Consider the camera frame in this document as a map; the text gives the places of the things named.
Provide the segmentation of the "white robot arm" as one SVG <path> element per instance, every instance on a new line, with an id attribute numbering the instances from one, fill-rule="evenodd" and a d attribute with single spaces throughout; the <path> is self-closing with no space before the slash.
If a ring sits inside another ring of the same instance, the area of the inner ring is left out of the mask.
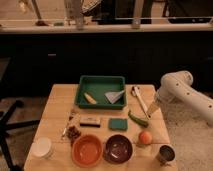
<path id="1" fill-rule="evenodd" d="M 147 113 L 151 115 L 161 103 L 170 103 L 174 98 L 195 110 L 213 127 L 213 99 L 191 87 L 193 75 L 189 71 L 178 71 L 164 74 L 160 80 L 161 86 L 154 94 L 154 100 L 149 105 Z"/>

